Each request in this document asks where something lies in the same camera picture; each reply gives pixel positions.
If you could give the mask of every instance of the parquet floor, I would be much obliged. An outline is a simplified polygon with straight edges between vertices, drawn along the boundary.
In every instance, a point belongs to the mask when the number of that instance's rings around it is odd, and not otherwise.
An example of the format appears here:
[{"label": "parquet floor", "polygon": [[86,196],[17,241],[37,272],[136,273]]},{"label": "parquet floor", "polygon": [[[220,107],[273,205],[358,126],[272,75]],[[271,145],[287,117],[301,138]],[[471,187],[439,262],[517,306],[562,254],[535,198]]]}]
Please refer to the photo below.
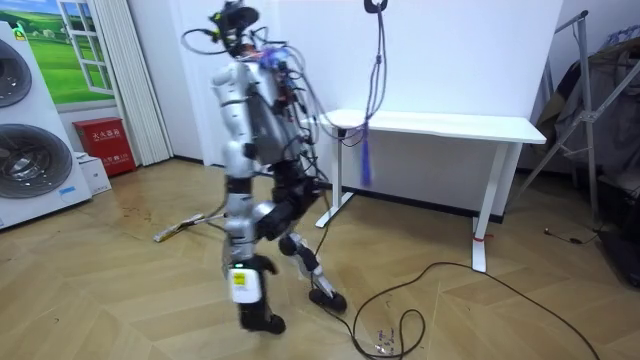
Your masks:
[{"label": "parquet floor", "polygon": [[[151,236],[221,200],[217,168],[172,160],[112,179],[90,203],[0,233],[0,358],[75,360],[359,359],[346,330],[307,300],[308,284],[277,244],[263,254],[282,336],[247,333],[227,300],[222,235],[192,228],[156,244]],[[271,180],[256,179],[257,197]],[[315,246],[317,203],[299,227]],[[575,246],[542,234],[587,238],[588,207],[568,186],[541,180],[502,226],[491,225],[489,272],[574,324],[602,359],[640,359],[640,295],[623,285],[597,242]],[[374,293],[435,261],[470,262],[470,221],[356,197],[332,225],[321,252],[329,279],[347,297],[351,322]],[[436,268],[410,288],[376,300],[357,336],[370,352],[399,351],[397,321],[422,311],[426,335],[408,359],[591,359],[562,323],[491,280]],[[405,337],[419,333],[414,315]]]}]

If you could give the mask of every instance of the white wall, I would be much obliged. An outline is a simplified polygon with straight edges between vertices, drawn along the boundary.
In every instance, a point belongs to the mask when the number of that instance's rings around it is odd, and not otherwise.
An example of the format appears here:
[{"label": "white wall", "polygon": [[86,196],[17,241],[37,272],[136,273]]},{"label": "white wall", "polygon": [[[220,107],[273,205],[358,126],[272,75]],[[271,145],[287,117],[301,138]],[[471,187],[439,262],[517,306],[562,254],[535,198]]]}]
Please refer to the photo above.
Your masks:
[{"label": "white wall", "polygon": [[[325,108],[364,108],[376,18],[361,1],[279,1],[281,37],[305,54]],[[529,118],[560,0],[405,0],[385,11],[385,110]],[[373,191],[467,209],[481,203],[495,145],[372,133]],[[328,166],[329,143],[321,146]],[[345,185],[360,187],[359,149]],[[493,207],[502,214],[520,147],[511,146]]]},{"label": "white wall", "polygon": [[140,44],[175,155],[202,159],[198,126],[169,0],[129,0]]},{"label": "white wall", "polygon": [[[583,10],[589,10],[587,16],[588,50],[592,54],[597,52],[607,36],[613,32],[640,23],[640,1],[638,0],[564,0],[557,25],[562,25]],[[579,59],[578,44],[573,38],[571,28],[556,34],[551,44],[549,59],[554,86],[562,80],[569,67]],[[531,116],[532,122],[537,122],[544,107],[544,100],[539,97]],[[568,172],[569,161],[557,156],[546,170]],[[523,151],[519,167],[534,168],[541,156],[534,156],[530,151]]]},{"label": "white wall", "polygon": [[118,108],[108,107],[104,109],[95,109],[95,110],[85,110],[85,111],[74,111],[60,114],[60,120],[62,120],[62,125],[64,126],[67,135],[69,136],[69,141],[71,142],[71,147],[74,151],[84,151],[82,148],[82,144],[80,143],[80,138],[76,133],[76,129],[73,126],[73,122],[82,121],[82,120],[93,120],[100,119],[105,117],[121,117]]}]

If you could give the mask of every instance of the white curtain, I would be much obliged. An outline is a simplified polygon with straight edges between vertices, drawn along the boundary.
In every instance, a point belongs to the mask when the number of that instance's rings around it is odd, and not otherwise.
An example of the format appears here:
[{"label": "white curtain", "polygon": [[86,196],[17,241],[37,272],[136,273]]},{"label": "white curtain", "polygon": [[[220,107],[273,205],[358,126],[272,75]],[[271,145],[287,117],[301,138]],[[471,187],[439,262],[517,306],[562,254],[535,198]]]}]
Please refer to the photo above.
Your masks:
[{"label": "white curtain", "polygon": [[142,165],[173,156],[162,112],[127,0],[89,0],[105,60],[110,67],[116,101],[128,123]]}]

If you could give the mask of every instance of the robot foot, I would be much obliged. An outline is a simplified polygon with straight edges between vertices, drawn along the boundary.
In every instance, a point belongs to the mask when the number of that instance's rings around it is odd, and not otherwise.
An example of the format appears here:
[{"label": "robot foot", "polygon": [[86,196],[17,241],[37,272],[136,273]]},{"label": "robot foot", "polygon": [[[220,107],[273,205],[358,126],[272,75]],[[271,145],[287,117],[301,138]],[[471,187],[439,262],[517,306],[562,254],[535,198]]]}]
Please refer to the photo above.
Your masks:
[{"label": "robot foot", "polygon": [[266,331],[275,335],[280,335],[287,329],[284,320],[276,314],[271,314],[271,319],[269,322],[260,321],[243,325],[244,328],[249,331]]},{"label": "robot foot", "polygon": [[342,314],[347,310],[347,300],[337,292],[333,292],[333,298],[330,298],[327,294],[322,292],[322,290],[312,289],[309,291],[309,300],[322,308],[332,310],[339,314]]}]

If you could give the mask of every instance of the white desk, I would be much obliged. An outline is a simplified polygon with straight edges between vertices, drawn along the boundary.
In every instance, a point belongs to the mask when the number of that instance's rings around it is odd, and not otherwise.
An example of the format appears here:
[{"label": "white desk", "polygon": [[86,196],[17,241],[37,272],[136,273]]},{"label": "white desk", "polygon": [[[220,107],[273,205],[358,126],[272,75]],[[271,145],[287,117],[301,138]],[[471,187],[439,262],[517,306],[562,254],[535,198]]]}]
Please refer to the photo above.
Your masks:
[{"label": "white desk", "polygon": [[[364,112],[340,109],[327,113],[327,116],[336,126],[349,128],[362,123]],[[472,265],[474,270],[485,272],[487,270],[487,262],[484,252],[484,237],[508,144],[544,144],[546,138],[527,119],[504,116],[380,111],[369,122],[369,129],[371,131],[392,131],[457,139],[484,140],[497,144],[484,200],[480,205],[480,215],[477,218],[473,218]],[[338,136],[337,128],[333,128],[333,135]],[[333,205],[331,210],[316,222],[317,227],[324,227],[353,196],[353,193],[342,193],[342,145],[339,141],[333,141],[331,166]]]}]

